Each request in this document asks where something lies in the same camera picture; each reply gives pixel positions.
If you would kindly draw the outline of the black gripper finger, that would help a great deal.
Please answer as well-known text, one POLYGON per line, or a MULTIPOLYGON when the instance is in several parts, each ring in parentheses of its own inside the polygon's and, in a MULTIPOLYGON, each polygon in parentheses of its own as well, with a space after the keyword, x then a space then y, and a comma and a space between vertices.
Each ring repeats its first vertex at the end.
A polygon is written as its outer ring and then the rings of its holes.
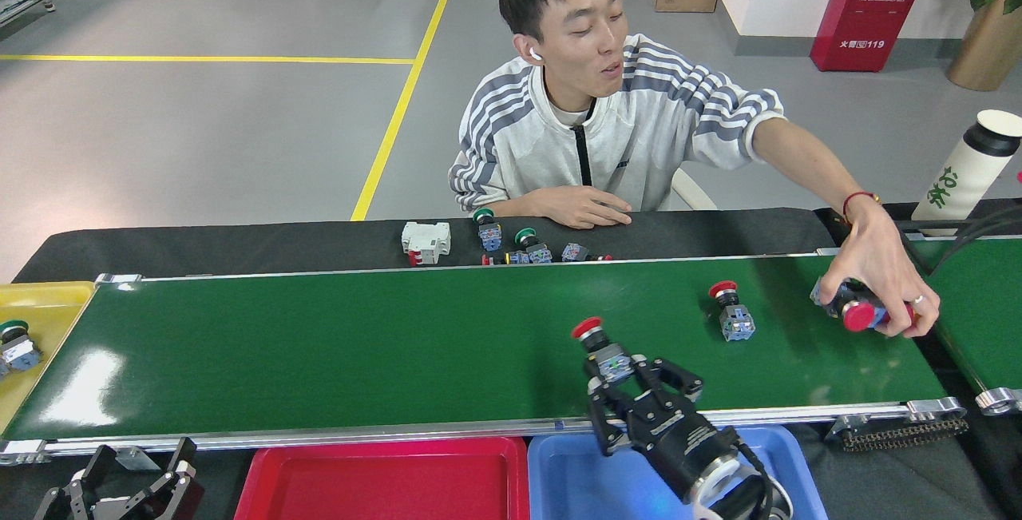
POLYGON ((93 519, 97 490, 117 462, 117 451, 100 445, 84 469, 63 487, 54 487, 42 498, 33 519, 93 519))
POLYGON ((181 439, 162 475, 120 505, 121 519, 193 518, 204 495, 192 466, 195 451, 191 439, 181 439))

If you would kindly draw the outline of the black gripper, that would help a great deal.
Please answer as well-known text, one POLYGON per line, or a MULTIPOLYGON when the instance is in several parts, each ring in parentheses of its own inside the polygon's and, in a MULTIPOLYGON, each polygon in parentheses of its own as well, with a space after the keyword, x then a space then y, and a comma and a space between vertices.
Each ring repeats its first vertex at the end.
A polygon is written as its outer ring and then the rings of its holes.
POLYGON ((632 357, 634 377, 588 380, 588 417, 603 457, 636 450, 679 498, 716 497, 741 464, 736 434, 719 431, 695 410, 703 390, 699 375, 669 360, 632 357))

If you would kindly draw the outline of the person's right hand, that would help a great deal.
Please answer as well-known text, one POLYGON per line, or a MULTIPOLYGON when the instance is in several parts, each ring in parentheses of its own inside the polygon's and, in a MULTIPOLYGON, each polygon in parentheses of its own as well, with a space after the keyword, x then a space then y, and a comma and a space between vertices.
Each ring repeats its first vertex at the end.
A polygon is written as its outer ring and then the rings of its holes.
POLYGON ((605 228, 632 222, 632 207, 625 200, 588 185, 537 189, 527 200, 537 216, 567 228, 605 228))

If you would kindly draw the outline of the person's left hand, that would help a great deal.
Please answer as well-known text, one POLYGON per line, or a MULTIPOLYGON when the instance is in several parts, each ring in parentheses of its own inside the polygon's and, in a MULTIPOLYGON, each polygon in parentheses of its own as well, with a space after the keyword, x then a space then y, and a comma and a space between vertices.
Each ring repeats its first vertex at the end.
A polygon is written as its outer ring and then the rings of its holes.
POLYGON ((890 215, 870 195, 857 195, 842 204, 850 223, 848 236, 820 280, 822 302, 832 300, 839 284, 856 279, 880 299, 889 320, 879 327, 885 335, 905 338, 928 335, 941 315, 941 298, 922 279, 902 246, 890 215))

